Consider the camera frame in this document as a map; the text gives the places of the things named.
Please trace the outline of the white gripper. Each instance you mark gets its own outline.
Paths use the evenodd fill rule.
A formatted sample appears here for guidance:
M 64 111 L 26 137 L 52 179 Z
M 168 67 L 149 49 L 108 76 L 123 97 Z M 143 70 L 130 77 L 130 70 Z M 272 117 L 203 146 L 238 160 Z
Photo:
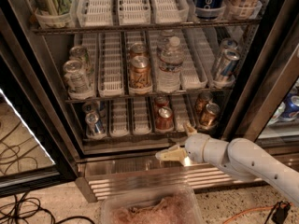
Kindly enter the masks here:
M 187 160 L 188 157 L 197 163 L 204 161 L 204 148 L 210 136 L 204 133 L 197 133 L 197 130 L 188 122 L 185 122 L 183 127 L 185 133 L 189 136 L 186 139 L 185 148 L 174 145 L 170 148 L 158 151 L 155 154 L 157 160 L 178 161 L 184 166 L 189 164 Z

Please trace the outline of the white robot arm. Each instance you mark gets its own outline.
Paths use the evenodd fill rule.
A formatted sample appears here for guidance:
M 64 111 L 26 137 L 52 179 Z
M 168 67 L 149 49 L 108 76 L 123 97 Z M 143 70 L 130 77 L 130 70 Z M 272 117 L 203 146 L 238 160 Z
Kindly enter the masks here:
M 299 206 L 299 173 L 275 159 L 245 138 L 231 142 L 197 133 L 184 124 L 188 137 L 184 147 L 174 145 L 155 154 L 159 161 L 179 161 L 183 166 L 208 163 L 235 180 L 250 182 L 257 178 L 268 183 L 289 202 Z

